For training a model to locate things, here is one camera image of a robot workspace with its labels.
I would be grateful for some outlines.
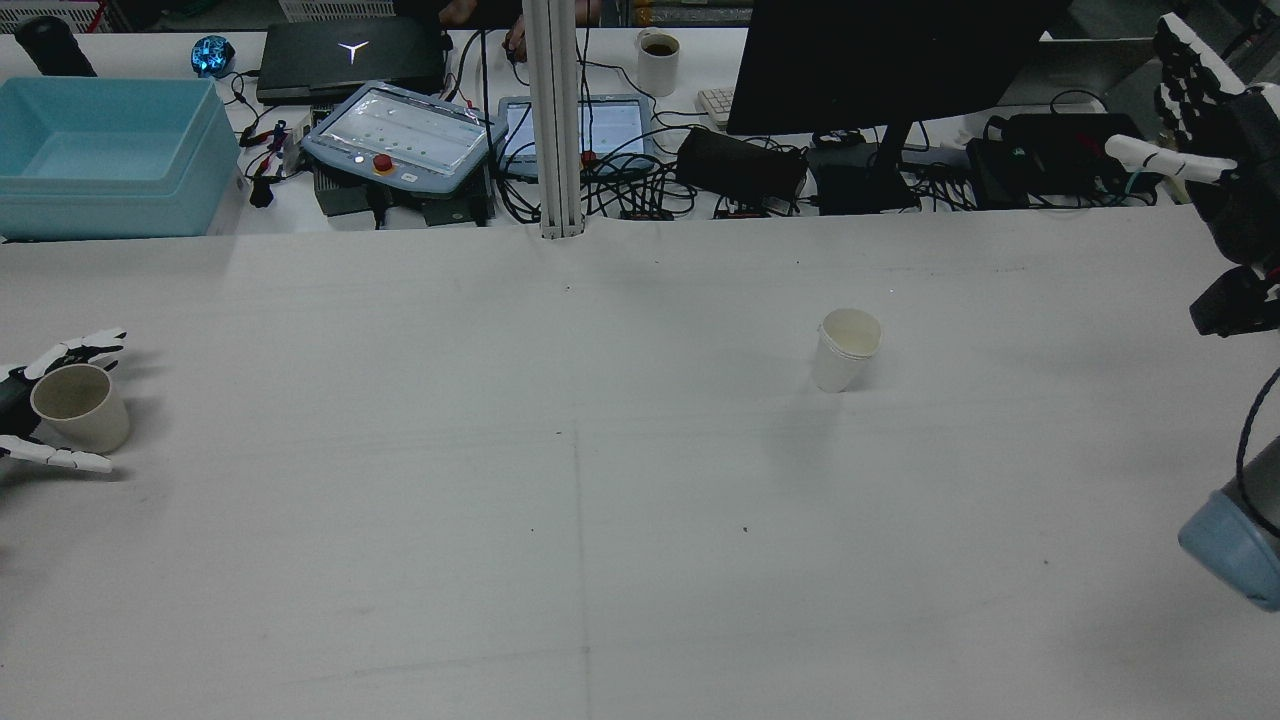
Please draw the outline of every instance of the paper cup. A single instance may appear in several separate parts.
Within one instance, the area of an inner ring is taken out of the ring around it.
[[[813,379],[823,392],[841,392],[879,350],[879,322],[869,313],[832,310],[818,327]]]
[[[636,85],[654,97],[676,91],[676,68],[680,67],[680,41],[671,33],[646,27],[636,35]]]
[[[67,365],[31,391],[31,409],[76,450],[110,452],[129,437],[129,414],[111,375],[97,365]]]

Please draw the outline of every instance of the mug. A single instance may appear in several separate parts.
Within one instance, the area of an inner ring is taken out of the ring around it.
[[[646,27],[636,35],[636,85],[640,90],[654,97],[675,92],[680,41],[663,29]]]

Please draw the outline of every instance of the blue glowing device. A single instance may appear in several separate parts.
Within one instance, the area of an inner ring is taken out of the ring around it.
[[[200,77],[227,77],[234,60],[236,49],[220,35],[201,37],[191,49],[191,69]]]

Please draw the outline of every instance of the black cylinder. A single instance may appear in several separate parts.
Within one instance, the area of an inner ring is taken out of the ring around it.
[[[50,15],[32,18],[13,35],[36,61],[41,74],[97,77],[72,36],[72,28],[61,19]]]

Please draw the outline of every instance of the black laptop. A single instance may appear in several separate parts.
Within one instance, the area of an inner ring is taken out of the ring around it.
[[[257,101],[340,102],[376,79],[433,94],[444,82],[438,27],[413,18],[278,23],[266,28]]]

